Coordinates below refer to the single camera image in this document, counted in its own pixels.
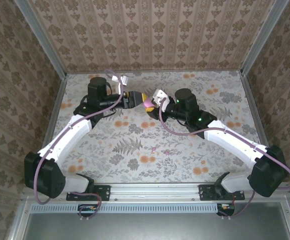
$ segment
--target purple cable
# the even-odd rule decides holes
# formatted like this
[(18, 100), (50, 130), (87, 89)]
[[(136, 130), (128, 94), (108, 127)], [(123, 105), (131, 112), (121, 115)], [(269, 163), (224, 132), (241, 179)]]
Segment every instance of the purple cable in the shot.
[(221, 213), (221, 214), (223, 214), (225, 217), (228, 217), (229, 219), (230, 219), (230, 218), (234, 218), (234, 217), (238, 217), (239, 215), (241, 215), (241, 214), (245, 211), (245, 209), (247, 209), (247, 207), (250, 205), (251, 201), (253, 200), (254, 196), (255, 196), (255, 191), (253, 191), (253, 193), (251, 194), (250, 199), (248, 200), (248, 202), (246, 203), (246, 205), (243, 207), (243, 209), (240, 210), (238, 213), (232, 215), (232, 216), (228, 216), (228, 215), (227, 215), (225, 212), (223, 212), (223, 211), (218, 211), (218, 212)]
[[(163, 118), (162, 118), (162, 106), (163, 106), (163, 103), (164, 103), (165, 100), (166, 100), (166, 98), (164, 98), (160, 102), (160, 106), (159, 106), (159, 120), (160, 120), (160, 123), (163, 126), (163, 128), (166, 131), (168, 131), (169, 133), (174, 134), (174, 135), (177, 135), (177, 136), (189, 136), (189, 135), (196, 135), (196, 134), (199, 134), (199, 133), (202, 133), (202, 132), (205, 132), (205, 131), (211, 131), (211, 130), (218, 130), (218, 131), (222, 131), (222, 132), (225, 131), (224, 128), (220, 128), (220, 127), (210, 127), (210, 128), (205, 128), (205, 129), (201, 129), (201, 130), (197, 130), (197, 131), (193, 131), (193, 132), (189, 132), (189, 133), (178, 133), (178, 132), (174, 132), (174, 131), (168, 129), (166, 127), (165, 123), (163, 122)], [(252, 149), (255, 149), (259, 153), (263, 154), (264, 156), (266, 156), (267, 158), (269, 158), (270, 160), (272, 160), (274, 163), (276, 163), (279, 166), (281, 166), (283, 169), (285, 169), (290, 174), (290, 169), (286, 165), (284, 165), (283, 163), (281, 163), (280, 161), (278, 161), (277, 159), (275, 159), (274, 157), (270, 156), (269, 154), (267, 154), (263, 150), (255, 147), (253, 144), (251, 144), (250, 142), (246, 141), (244, 138), (240, 137), (239, 135), (235, 134), (234, 132), (227, 131), (226, 133), (232, 135), (233, 137), (237, 138), (238, 140), (241, 140), (243, 143), (247, 144)], [(290, 190), (290, 186), (278, 187), (278, 189)]]
[(51, 200), (51, 198), (49, 197), (46, 201), (44, 201), (44, 202), (41, 201), (41, 200), (39, 199), (38, 191), (37, 191), (37, 181), (38, 181), (38, 177), (39, 177), (40, 169), (41, 169), (41, 167), (42, 167), (42, 164), (43, 164), (45, 158), (46, 158), (46, 157), (51, 153), (51, 150), (54, 149), (54, 147), (55, 147), (56, 144), (57, 144), (57, 143), (62, 139), (62, 137), (64, 137), (64, 135), (65, 135), (65, 134), (66, 134), (66, 133), (67, 133), (67, 132), (72, 128), (72, 127), (74, 127), (76, 124), (78, 124), (79, 122), (81, 122), (81, 121), (83, 121), (83, 120), (85, 120), (85, 119), (89, 119), (89, 118), (94, 117), (94, 116), (96, 116), (96, 115), (98, 115), (98, 114), (102, 114), (102, 113), (104, 113), (104, 112), (107, 111), (107, 110), (111, 110), (111, 109), (114, 108), (117, 104), (120, 103), (120, 101), (121, 101), (121, 99), (122, 99), (122, 97), (123, 97), (123, 90), (124, 90), (124, 87), (123, 87), (123, 83), (122, 83), (121, 77), (118, 76), (115, 72), (113, 72), (113, 71), (110, 70), (110, 69), (105, 69), (104, 73), (105, 73), (106, 76), (109, 77), (110, 79), (111, 79), (112, 77), (111, 77), (109, 74), (112, 74), (113, 76), (116, 76), (116, 77), (117, 77), (118, 82), (120, 83), (120, 95), (119, 95), (119, 98), (117, 99), (117, 101), (116, 101), (113, 105), (109, 106), (108, 108), (105, 108), (105, 109), (103, 109), (103, 110), (101, 110), (101, 111), (98, 111), (98, 112), (92, 113), (92, 114), (87, 115), (87, 116), (85, 116), (85, 117), (82, 117), (82, 118), (78, 119), (77, 121), (75, 121), (74, 123), (72, 123), (68, 128), (65, 129), (65, 131), (64, 131), (61, 135), (59, 135), (58, 138), (56, 138), (56, 140), (54, 141), (54, 143), (53, 143), (53, 144), (50, 146), (50, 148), (46, 151), (46, 153), (45, 153), (45, 154), (43, 155), (43, 157), (40, 159), (40, 161), (39, 161), (39, 163), (38, 163), (38, 165), (37, 165), (36, 171), (35, 171), (35, 175), (34, 175), (33, 190), (34, 190), (34, 196), (35, 196), (35, 199), (36, 199), (36, 201), (37, 201), (38, 204), (44, 205), (44, 204), (47, 204), (47, 203)]
[[(76, 191), (75, 191), (75, 192), (72, 192), (72, 194), (79, 195), (79, 196), (94, 196), (94, 197), (97, 197), (98, 202), (99, 202), (99, 203), (98, 203), (98, 206), (97, 206), (95, 212), (94, 212), (92, 215), (90, 215), (90, 216), (88, 217), (89, 219), (91, 219), (92, 217), (94, 217), (94, 216), (97, 214), (97, 212), (101, 209), (102, 198), (101, 198), (100, 195), (95, 194), (95, 193), (80, 193), (80, 192), (76, 192)], [(82, 210), (83, 210), (83, 209), (86, 209), (86, 208), (88, 208), (88, 206), (82, 206), (82, 207), (79, 209), (78, 215), (79, 215), (81, 218), (86, 218), (86, 217), (83, 217), (83, 216), (82, 216)]]

